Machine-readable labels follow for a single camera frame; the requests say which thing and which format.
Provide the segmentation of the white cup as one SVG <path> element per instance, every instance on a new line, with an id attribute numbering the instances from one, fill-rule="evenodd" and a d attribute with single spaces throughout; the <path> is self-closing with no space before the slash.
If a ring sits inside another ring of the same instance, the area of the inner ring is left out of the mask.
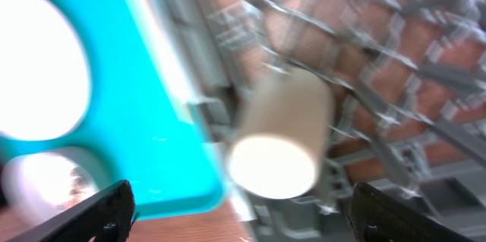
<path id="1" fill-rule="evenodd" d="M 231 179 L 268 199 L 306 193 L 320 177 L 334 114 L 333 93 L 317 75 L 266 73 L 241 112 L 227 157 Z"/>

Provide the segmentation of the grey bowl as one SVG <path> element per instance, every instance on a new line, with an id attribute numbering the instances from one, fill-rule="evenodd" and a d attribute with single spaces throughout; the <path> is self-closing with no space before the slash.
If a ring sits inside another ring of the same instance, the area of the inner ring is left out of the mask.
<path id="1" fill-rule="evenodd" d="M 112 184 L 101 160 L 78 146 L 17 156 L 2 172 L 8 205 L 30 226 L 48 221 Z"/>

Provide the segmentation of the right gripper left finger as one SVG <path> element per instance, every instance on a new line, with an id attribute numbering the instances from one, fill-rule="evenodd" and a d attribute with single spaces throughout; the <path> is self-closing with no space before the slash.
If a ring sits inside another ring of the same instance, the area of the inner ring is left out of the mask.
<path id="1" fill-rule="evenodd" d="M 121 180 L 9 242 L 125 242 L 134 214 L 131 185 Z"/>

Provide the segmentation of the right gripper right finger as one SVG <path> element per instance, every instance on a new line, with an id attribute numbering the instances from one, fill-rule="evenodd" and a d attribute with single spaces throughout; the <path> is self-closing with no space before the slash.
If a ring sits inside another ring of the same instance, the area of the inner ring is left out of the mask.
<path id="1" fill-rule="evenodd" d="M 366 183 L 354 186 L 349 223 L 360 242 L 472 242 Z"/>

